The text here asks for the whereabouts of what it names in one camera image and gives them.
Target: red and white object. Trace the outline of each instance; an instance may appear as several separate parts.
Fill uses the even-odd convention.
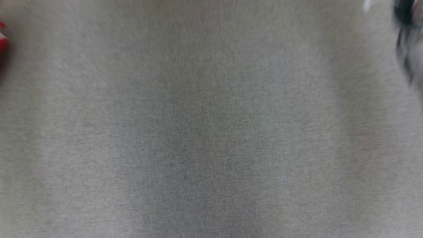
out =
[[[3,22],[0,22],[0,29],[4,29],[5,27],[6,25]],[[1,64],[1,59],[3,57],[3,54],[8,45],[9,45],[9,40],[2,33],[0,33],[0,64]]]

